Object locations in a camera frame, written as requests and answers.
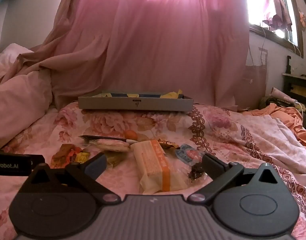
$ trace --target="desk top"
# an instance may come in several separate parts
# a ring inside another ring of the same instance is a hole
[[[298,78],[298,79],[306,80],[306,77],[291,75],[291,74],[287,74],[287,73],[282,73],[282,75],[283,75],[283,76],[288,76],[288,77],[293,77],[293,78]]]

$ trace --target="pillow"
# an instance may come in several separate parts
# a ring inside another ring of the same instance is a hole
[[[45,115],[52,102],[50,71],[18,75],[0,85],[0,148]]]
[[[0,78],[6,74],[19,54],[27,52],[32,51],[16,43],[8,45],[7,48],[0,53]]]

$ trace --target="dark clump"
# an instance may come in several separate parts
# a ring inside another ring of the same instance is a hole
[[[192,166],[191,171],[188,173],[189,179],[194,181],[204,174],[204,170],[202,168],[202,163],[196,163]]]

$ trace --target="gray gripper base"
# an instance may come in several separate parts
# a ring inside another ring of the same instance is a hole
[[[98,218],[87,229],[63,239],[248,240],[251,238],[226,231],[213,220],[207,208],[190,205],[183,201],[180,195],[129,195],[120,205],[104,207]],[[275,239],[294,240],[289,235]],[[18,236],[17,240],[31,239]]]

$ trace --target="wooden window frame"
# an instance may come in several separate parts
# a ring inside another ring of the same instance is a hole
[[[267,29],[262,29],[259,25],[250,24],[250,32],[255,33],[259,36],[266,37],[266,39],[271,40],[289,50],[291,50],[293,53],[297,54],[298,56],[301,56],[301,58],[304,57],[303,53],[303,36],[302,36],[302,25],[300,22],[300,14],[298,13],[298,5],[296,0],[291,0],[293,11],[295,14],[295,20],[296,20],[296,29],[297,29],[297,36],[298,36],[298,46],[294,45],[292,42],[280,38],[278,35],[276,35],[274,32],[271,32]]]

